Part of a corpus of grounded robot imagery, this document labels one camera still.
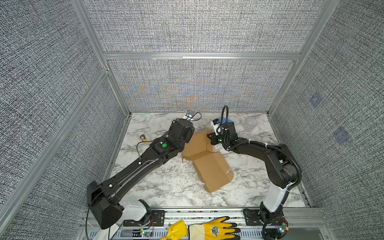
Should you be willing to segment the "brown cardboard box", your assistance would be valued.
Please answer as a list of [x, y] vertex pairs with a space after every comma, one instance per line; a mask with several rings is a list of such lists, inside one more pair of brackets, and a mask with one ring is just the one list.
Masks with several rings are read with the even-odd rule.
[[234, 179], [234, 173], [224, 156], [214, 152], [211, 140], [208, 138], [213, 131], [203, 129], [195, 132], [182, 151], [182, 158], [191, 161], [204, 189], [213, 193]]

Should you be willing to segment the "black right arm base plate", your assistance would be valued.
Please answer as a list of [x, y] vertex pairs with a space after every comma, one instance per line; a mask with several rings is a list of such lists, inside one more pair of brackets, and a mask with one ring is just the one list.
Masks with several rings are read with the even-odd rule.
[[[243, 215], [247, 226], [263, 226], [264, 222], [268, 220], [273, 213], [265, 209], [243, 209]], [[268, 226], [281, 226], [283, 223], [287, 224], [288, 222], [281, 211], [268, 223]]]

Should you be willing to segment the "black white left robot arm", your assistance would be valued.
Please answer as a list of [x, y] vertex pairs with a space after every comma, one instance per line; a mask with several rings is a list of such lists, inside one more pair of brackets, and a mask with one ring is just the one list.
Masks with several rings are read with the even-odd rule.
[[186, 119], [176, 119], [168, 131], [154, 139], [149, 147], [129, 166], [116, 175], [87, 186], [87, 204], [102, 230], [110, 228], [123, 215], [120, 205], [128, 191], [148, 173], [182, 152], [195, 132], [194, 125]]

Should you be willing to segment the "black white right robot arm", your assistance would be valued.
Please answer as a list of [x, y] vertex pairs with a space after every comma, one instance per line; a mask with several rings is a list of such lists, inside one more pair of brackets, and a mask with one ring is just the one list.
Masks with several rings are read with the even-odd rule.
[[268, 193], [260, 205], [257, 216], [260, 223], [282, 216], [282, 208], [292, 188], [302, 178], [301, 169], [284, 144], [269, 145], [246, 138], [240, 138], [233, 122], [224, 123], [219, 119], [211, 121], [214, 130], [208, 134], [212, 145], [223, 145], [228, 152], [247, 155], [262, 160], [270, 180]]

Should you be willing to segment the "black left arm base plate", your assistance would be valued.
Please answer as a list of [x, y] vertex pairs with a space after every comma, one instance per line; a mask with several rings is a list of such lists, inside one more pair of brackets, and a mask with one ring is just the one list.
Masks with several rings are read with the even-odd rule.
[[144, 227], [149, 228], [151, 224], [154, 227], [163, 227], [165, 221], [165, 211], [154, 210], [146, 213], [140, 220], [124, 220], [124, 227]]

